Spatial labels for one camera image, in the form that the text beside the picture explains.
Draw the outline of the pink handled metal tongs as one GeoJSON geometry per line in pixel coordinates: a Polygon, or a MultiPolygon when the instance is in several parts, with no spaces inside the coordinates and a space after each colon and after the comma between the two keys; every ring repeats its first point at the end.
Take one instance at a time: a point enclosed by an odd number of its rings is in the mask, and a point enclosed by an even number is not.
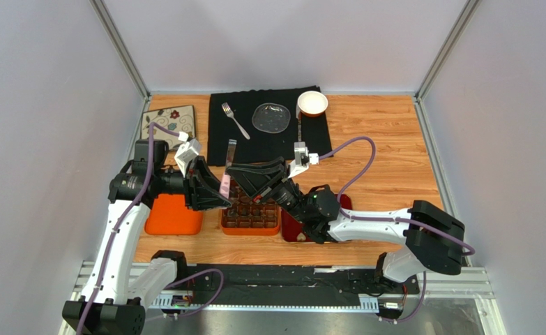
{"type": "Polygon", "coordinates": [[[223,195],[225,198],[229,198],[231,177],[228,173],[228,169],[233,163],[235,152],[236,152],[236,145],[237,145],[236,140],[230,139],[228,141],[225,169],[224,169],[224,173],[221,179],[220,189],[219,189],[220,194],[223,195]]]}

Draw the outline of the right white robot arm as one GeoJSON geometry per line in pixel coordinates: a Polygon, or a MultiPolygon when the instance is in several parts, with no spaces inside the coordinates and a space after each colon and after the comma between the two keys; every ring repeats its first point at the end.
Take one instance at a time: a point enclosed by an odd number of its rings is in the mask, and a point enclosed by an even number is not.
{"type": "Polygon", "coordinates": [[[274,200],[297,221],[311,241],[380,241],[400,245],[383,253],[376,265],[379,280],[403,283],[424,271],[456,276],[464,260],[464,224],[424,200],[392,211],[345,209],[329,185],[303,193],[281,158],[263,164],[231,164],[227,174],[254,202],[274,200]]]}

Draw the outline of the orange chocolate box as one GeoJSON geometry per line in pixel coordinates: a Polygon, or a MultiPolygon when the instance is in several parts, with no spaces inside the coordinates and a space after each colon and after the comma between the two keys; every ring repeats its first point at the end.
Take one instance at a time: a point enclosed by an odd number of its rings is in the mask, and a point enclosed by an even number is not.
{"type": "Polygon", "coordinates": [[[229,199],[232,206],[221,211],[220,228],[231,236],[273,236],[280,231],[280,209],[276,202],[253,202],[232,179],[229,199]]]}

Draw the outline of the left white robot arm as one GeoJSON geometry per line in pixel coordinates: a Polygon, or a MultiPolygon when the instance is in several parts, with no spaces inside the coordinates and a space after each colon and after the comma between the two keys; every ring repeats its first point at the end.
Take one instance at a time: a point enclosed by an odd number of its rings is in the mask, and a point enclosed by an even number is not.
{"type": "Polygon", "coordinates": [[[135,157],[110,183],[105,234],[91,275],[80,298],[63,306],[62,317],[77,334],[141,334],[158,295],[194,279],[176,251],[158,251],[134,281],[130,270],[140,232],[161,195],[183,195],[193,211],[231,206],[200,149],[196,139],[184,142],[175,155],[178,167],[164,170],[168,143],[136,142],[135,157]]]}

